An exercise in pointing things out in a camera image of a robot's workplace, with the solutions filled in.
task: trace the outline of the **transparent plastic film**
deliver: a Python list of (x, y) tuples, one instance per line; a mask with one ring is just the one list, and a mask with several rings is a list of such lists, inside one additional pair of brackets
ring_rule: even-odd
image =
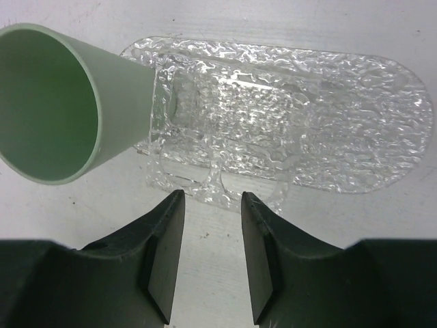
[(290, 185), (387, 187), (432, 134), (424, 84), (389, 59), (173, 38), (122, 56), (156, 68), (152, 129), (136, 145), (147, 183), (223, 208), (239, 210), (243, 191), (281, 212)]

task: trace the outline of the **white table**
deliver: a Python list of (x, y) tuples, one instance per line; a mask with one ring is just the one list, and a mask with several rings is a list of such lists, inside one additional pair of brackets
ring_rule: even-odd
[[(46, 25), (114, 53), (145, 36), (228, 40), (381, 55), (417, 73), (437, 101), (434, 0), (0, 0), (0, 26)], [(286, 218), (344, 247), (373, 236), (437, 237), (437, 139), (420, 168), (366, 195), (292, 189)], [(0, 163), (0, 238), (83, 247), (153, 208), (130, 149), (60, 187), (26, 181)], [(240, 218), (187, 199), (170, 327), (253, 327)]]

